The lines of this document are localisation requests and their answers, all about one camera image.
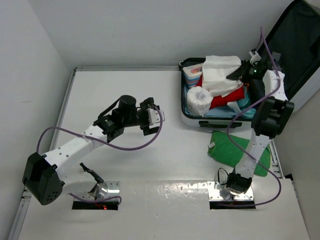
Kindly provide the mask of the red cloth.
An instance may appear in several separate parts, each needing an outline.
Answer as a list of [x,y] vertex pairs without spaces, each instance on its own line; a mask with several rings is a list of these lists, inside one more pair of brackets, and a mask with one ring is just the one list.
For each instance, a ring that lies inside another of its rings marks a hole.
[[226,78],[211,79],[202,76],[199,83],[188,92],[188,100],[193,100],[196,109],[207,112],[223,107],[245,97],[244,84],[239,80]]

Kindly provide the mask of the white pleated skirt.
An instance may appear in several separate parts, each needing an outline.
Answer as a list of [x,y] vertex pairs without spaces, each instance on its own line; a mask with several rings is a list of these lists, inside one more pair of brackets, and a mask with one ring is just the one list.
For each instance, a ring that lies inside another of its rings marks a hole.
[[229,80],[227,76],[238,70],[241,64],[237,56],[206,56],[202,65],[202,87],[213,97],[225,97],[240,89],[243,83],[238,79]]

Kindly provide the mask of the teal headphones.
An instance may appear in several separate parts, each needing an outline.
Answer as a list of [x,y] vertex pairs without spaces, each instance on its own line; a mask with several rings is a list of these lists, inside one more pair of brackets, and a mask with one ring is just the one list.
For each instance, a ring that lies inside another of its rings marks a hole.
[[[241,113],[244,109],[248,108],[251,105],[251,99],[249,94],[247,93],[247,88],[243,87],[244,98],[231,101],[227,103],[227,106],[232,109],[236,115]],[[239,118],[243,119],[252,119],[256,113],[255,108],[250,108],[245,113],[243,113]]]

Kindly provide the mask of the grey suitcase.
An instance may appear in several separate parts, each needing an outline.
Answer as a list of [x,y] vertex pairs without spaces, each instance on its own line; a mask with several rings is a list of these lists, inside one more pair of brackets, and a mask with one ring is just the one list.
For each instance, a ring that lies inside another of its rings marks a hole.
[[[288,100],[298,111],[320,89],[320,9],[305,0],[294,0],[282,13],[266,42],[275,63],[284,73],[284,90]],[[227,128],[232,117],[212,118],[195,116],[187,108],[189,87],[183,67],[205,62],[205,58],[191,57],[178,64],[181,71],[181,119],[189,127]],[[257,79],[248,86],[251,104],[262,98],[265,87]]]

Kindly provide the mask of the light blue shirt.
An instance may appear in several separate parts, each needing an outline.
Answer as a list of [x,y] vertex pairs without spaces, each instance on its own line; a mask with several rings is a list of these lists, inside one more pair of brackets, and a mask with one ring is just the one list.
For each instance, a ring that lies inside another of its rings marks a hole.
[[225,97],[216,96],[211,104],[211,109],[204,115],[204,117],[227,118],[235,116],[236,113],[227,106],[227,103],[243,99],[245,97],[243,87],[235,90]]

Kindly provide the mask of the white tissue roll pack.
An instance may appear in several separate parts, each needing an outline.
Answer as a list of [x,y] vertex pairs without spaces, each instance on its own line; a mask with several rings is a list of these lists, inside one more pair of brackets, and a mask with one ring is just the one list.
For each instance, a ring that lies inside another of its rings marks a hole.
[[203,117],[209,112],[214,97],[201,86],[195,86],[186,94],[186,106],[191,115]]

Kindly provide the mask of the striped white wipes box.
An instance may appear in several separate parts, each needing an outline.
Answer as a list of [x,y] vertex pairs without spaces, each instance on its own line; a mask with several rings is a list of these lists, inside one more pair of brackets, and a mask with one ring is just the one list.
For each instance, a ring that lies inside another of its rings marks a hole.
[[183,72],[187,86],[189,88],[193,88],[198,84],[203,74],[203,63],[199,63],[191,66],[184,66],[182,68],[182,72]]

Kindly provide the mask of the green towel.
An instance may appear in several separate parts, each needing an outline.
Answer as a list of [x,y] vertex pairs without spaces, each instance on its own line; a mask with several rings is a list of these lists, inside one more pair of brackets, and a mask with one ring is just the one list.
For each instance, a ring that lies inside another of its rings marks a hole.
[[[231,138],[243,149],[247,148],[250,141],[249,139],[234,135],[231,135]],[[228,136],[225,132],[213,131],[207,154],[215,161],[234,168],[243,157],[244,152],[228,139]],[[263,151],[259,162],[266,168],[270,168],[271,151],[269,145]],[[257,165],[254,170],[254,175],[266,177],[268,175],[268,171],[263,169],[260,165]]]

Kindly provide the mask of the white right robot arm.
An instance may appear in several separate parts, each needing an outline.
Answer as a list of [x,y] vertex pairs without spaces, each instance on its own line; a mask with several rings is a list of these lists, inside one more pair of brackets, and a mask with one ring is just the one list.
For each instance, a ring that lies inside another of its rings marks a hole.
[[281,68],[273,60],[264,64],[267,70],[261,79],[265,96],[258,101],[259,107],[251,121],[251,137],[239,163],[228,174],[226,188],[234,194],[244,194],[251,187],[260,158],[270,142],[284,130],[295,104],[285,93]]

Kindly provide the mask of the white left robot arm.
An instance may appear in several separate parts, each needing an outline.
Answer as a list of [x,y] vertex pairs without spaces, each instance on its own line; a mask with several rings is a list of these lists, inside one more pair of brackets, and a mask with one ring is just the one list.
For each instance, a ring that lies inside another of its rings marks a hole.
[[[80,160],[103,145],[121,151],[137,151],[156,140],[165,121],[164,112],[154,103],[152,97],[139,105],[136,103],[137,100],[133,96],[120,96],[82,133],[58,127],[59,131],[73,135],[74,138],[51,151],[36,151],[31,154],[25,165],[23,185],[43,206],[51,204],[64,193],[83,203],[120,204],[121,196]],[[153,135],[153,138],[137,147],[111,144],[111,141],[129,127],[139,127],[144,136]]]

